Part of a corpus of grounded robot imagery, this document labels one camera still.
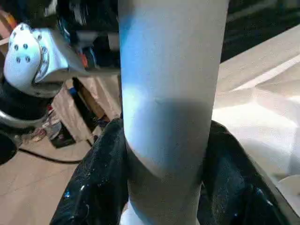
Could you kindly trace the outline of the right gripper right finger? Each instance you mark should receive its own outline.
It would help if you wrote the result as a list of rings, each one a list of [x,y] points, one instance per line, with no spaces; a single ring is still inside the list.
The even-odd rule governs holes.
[[[292,225],[293,209],[223,125],[212,121],[198,207],[202,225]]]

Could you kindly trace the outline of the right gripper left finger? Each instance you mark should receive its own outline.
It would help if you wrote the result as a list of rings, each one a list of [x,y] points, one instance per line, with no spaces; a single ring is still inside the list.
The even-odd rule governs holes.
[[[118,225],[128,202],[123,120],[113,119],[76,167],[52,225]]]

